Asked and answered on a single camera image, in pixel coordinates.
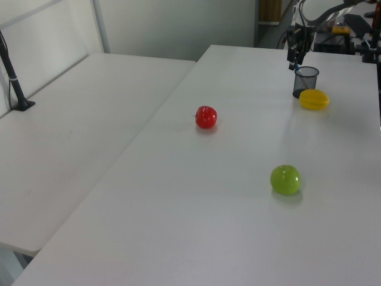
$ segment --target lemon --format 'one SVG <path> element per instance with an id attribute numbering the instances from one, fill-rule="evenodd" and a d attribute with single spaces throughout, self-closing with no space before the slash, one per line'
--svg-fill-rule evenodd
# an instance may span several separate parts
<path id="1" fill-rule="evenodd" d="M 306 89 L 300 93 L 299 102 L 304 108 L 321 110 L 328 106 L 329 97 L 318 89 Z"/>

